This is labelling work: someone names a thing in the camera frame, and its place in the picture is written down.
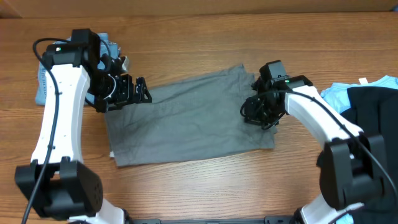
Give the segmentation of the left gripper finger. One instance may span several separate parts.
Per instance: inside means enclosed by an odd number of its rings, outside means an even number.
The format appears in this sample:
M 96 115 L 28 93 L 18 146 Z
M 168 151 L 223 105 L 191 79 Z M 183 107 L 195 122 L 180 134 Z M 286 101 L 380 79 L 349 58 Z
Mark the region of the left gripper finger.
M 133 95 L 132 102 L 134 104 L 152 103 L 152 96 L 148 90 L 136 91 Z
M 136 85 L 134 87 L 135 93 L 145 93 L 147 91 L 147 85 L 144 77 L 136 78 Z

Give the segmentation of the grey shorts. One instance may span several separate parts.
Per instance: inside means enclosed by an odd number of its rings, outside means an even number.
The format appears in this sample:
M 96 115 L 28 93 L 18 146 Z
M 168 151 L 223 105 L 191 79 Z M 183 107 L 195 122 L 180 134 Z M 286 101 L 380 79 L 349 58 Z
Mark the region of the grey shorts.
M 244 65 L 150 90 L 151 103 L 105 114 L 116 165 L 136 166 L 230 156 L 275 146 L 275 127 L 244 122 L 240 107 L 254 93 Z

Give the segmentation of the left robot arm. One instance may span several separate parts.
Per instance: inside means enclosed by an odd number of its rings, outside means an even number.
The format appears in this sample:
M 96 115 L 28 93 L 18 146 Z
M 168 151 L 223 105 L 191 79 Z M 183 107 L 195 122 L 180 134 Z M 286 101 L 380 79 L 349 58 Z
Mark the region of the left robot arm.
M 45 69 L 45 108 L 30 163 L 16 168 L 14 180 L 31 210 L 42 218 L 69 223 L 131 223 L 128 212 L 104 198 L 100 177 L 83 162 L 83 108 L 99 113 L 151 103 L 144 78 L 129 75 L 126 57 L 102 54 L 104 41 L 89 29 L 68 40 L 48 38 L 37 59 Z

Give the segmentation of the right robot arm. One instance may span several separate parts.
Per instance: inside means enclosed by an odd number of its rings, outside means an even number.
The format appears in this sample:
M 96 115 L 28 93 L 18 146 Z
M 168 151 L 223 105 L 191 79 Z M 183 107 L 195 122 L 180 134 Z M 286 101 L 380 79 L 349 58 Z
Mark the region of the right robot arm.
M 245 100 L 240 113 L 245 123 L 267 130 L 283 115 L 297 118 L 319 142 L 322 151 L 320 195 L 291 216 L 266 216 L 264 223 L 336 223 L 341 217 L 397 187 L 387 173 L 383 137 L 366 134 L 337 113 L 305 76 L 290 77 L 280 60 L 266 63 L 252 84 L 256 92 Z

